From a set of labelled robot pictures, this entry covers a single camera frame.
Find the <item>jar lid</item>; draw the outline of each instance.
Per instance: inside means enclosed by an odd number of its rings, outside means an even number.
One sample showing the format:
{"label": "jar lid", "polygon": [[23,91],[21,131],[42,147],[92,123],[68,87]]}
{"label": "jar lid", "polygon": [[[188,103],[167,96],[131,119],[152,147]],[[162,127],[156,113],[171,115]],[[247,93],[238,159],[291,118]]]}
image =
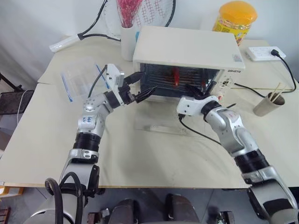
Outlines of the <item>jar lid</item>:
{"label": "jar lid", "polygon": [[249,25],[257,19],[255,9],[244,1],[231,1],[220,7],[221,17],[239,25]]}

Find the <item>wooden chopstick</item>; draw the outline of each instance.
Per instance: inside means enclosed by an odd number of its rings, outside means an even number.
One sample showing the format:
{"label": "wooden chopstick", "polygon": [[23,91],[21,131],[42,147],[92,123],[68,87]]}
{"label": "wooden chopstick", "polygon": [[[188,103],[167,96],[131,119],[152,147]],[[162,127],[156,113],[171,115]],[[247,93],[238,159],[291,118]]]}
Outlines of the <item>wooden chopstick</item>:
{"label": "wooden chopstick", "polygon": [[286,86],[276,95],[276,97],[273,99],[273,100],[271,100],[271,102],[272,103],[274,103],[274,101],[280,96],[280,94],[283,92],[283,91],[285,91],[285,89],[286,89]]}
{"label": "wooden chopstick", "polygon": [[271,102],[272,102],[271,99],[272,99],[272,97],[274,96],[274,93],[276,92],[276,90],[279,88],[280,84],[281,84],[281,83],[278,83],[276,89],[271,93],[271,95],[270,95],[270,97],[269,97],[269,99],[270,99]]}

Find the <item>toaster oven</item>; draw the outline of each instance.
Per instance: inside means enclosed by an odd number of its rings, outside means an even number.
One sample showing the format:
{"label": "toaster oven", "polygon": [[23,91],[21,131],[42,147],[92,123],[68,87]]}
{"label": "toaster oven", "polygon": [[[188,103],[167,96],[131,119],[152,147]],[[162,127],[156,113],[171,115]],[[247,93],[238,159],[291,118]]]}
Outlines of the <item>toaster oven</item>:
{"label": "toaster oven", "polygon": [[192,96],[187,84],[220,99],[245,69],[231,33],[154,26],[142,28],[133,66],[145,72],[141,91],[157,86],[156,100]]}

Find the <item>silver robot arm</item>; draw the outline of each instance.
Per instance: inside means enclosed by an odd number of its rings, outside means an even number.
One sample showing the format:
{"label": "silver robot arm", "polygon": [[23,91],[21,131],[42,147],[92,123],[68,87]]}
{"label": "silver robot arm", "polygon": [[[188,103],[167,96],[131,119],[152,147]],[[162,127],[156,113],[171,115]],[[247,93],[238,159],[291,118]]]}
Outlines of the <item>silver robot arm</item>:
{"label": "silver robot arm", "polygon": [[244,181],[251,185],[249,199],[260,218],[272,224],[298,223],[299,210],[294,196],[275,168],[266,161],[239,114],[222,107],[215,96],[201,99],[182,97],[177,112],[204,115],[221,145],[234,158]]}
{"label": "silver robot arm", "polygon": [[129,85],[137,82],[143,75],[142,72],[124,78],[124,73],[115,65],[108,64],[105,68],[105,78],[111,91],[89,97],[85,101],[82,117],[78,120],[76,140],[73,149],[69,151],[59,180],[58,190],[62,198],[59,210],[62,210],[63,222],[56,220],[58,199],[52,195],[24,224],[81,223],[83,206],[78,209],[78,185],[69,174],[73,173],[78,177],[82,187],[82,201],[84,200],[86,205],[88,197],[94,197],[98,190],[100,168],[96,163],[99,159],[99,143],[105,129],[106,117],[121,105],[143,101],[156,89],[150,88],[134,95],[130,92]]}

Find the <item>yellow plastic jar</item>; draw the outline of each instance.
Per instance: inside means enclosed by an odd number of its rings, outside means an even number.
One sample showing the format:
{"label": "yellow plastic jar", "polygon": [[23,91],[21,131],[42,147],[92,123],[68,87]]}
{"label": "yellow plastic jar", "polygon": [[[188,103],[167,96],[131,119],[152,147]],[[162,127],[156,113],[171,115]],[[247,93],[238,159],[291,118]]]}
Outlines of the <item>yellow plastic jar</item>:
{"label": "yellow plastic jar", "polygon": [[250,4],[231,1],[220,7],[213,31],[234,34],[237,44],[240,45],[256,19],[257,13]]}

